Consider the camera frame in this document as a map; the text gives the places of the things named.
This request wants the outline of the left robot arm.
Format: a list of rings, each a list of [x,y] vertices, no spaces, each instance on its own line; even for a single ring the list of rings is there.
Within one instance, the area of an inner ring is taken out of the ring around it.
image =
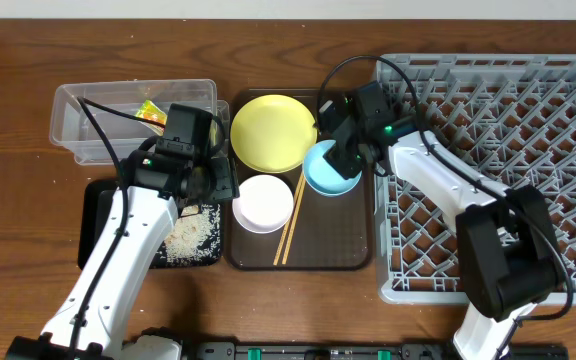
[[[127,322],[155,253],[189,204],[239,195],[234,164],[210,142],[221,119],[171,105],[163,133],[126,159],[109,153],[117,189],[104,228],[82,273],[36,339],[17,336],[8,359],[180,359],[181,341],[153,331],[126,343]]]

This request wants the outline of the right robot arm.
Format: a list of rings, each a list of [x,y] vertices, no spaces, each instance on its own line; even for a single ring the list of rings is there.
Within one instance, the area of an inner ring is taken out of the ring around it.
[[[462,359],[502,359],[533,310],[570,278],[543,194],[478,173],[446,149],[420,107],[397,115],[372,81],[342,101],[317,97],[318,130],[335,145],[324,158],[343,178],[364,166],[412,184],[455,233],[460,282],[469,306],[452,343]]]

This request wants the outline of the wooden chopstick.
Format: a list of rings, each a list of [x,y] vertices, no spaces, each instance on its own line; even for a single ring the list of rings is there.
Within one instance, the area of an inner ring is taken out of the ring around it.
[[[304,175],[303,175],[303,171],[302,171],[301,174],[300,174],[300,176],[299,176],[299,180],[298,180],[298,182],[297,182],[296,190],[295,190],[295,193],[294,193],[293,207],[292,207],[292,210],[291,210],[291,212],[290,212],[290,214],[289,214],[288,221],[287,221],[287,222],[285,223],[285,225],[284,225],[284,228],[283,228],[283,231],[282,231],[282,234],[281,234],[281,237],[280,237],[280,241],[279,241],[279,244],[278,244],[278,247],[277,247],[277,250],[276,250],[276,254],[275,254],[275,257],[274,257],[274,260],[273,260],[273,266],[277,266],[278,263],[279,263],[280,256],[281,256],[281,254],[282,254],[282,249],[283,249],[283,247],[284,247],[284,243],[285,243],[285,240],[286,240],[286,237],[287,237],[289,228],[290,228],[290,221],[291,221],[291,218],[292,218],[292,216],[293,216],[293,214],[294,214],[294,209],[295,209],[295,207],[296,207],[297,199],[298,199],[299,195],[300,195],[301,192],[302,192],[303,182],[304,182],[304,181],[305,181],[305,180],[304,180]]]
[[[291,246],[292,246],[292,240],[293,240],[293,237],[295,234],[297,220],[299,217],[299,212],[300,212],[300,208],[301,208],[301,204],[302,204],[305,185],[306,185],[306,180],[303,182],[302,192],[297,199],[296,207],[294,209],[294,214],[293,214],[291,221],[290,221],[290,228],[289,228],[289,231],[288,231],[285,243],[284,243],[284,247],[282,249],[282,254],[280,256],[280,260],[278,263],[281,265],[286,265],[288,258],[289,258],[289,254],[290,254],[290,250],[291,250]]]

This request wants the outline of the pile of rice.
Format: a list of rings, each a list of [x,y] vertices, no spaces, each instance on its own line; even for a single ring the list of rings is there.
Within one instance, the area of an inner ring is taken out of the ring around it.
[[[204,204],[185,207],[163,246],[165,265],[168,267],[215,263],[221,254],[220,206]]]

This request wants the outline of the white bowl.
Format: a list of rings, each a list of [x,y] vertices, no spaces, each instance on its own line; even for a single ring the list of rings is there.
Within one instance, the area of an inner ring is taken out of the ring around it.
[[[282,228],[292,215],[293,192],[280,178],[256,175],[239,185],[232,211],[239,225],[249,232],[268,234]]]

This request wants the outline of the green orange snack wrapper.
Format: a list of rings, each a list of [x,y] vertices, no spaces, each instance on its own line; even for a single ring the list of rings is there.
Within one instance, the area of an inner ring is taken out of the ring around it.
[[[136,117],[146,120],[145,126],[150,128],[155,134],[163,134],[167,114],[157,107],[151,100],[146,100],[135,113]]]

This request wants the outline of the yellow plate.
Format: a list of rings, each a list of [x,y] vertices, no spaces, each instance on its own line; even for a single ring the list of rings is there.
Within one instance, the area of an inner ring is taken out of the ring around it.
[[[263,95],[245,103],[232,122],[230,140],[239,160],[263,173],[299,167],[317,140],[314,116],[286,95]]]

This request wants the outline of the light blue bowl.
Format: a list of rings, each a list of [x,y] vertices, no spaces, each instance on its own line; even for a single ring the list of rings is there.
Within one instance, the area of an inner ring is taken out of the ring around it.
[[[335,144],[334,140],[323,140],[313,145],[303,161],[303,173],[308,185],[317,193],[327,196],[341,196],[351,191],[360,181],[361,174],[344,179],[324,159],[324,154]]]

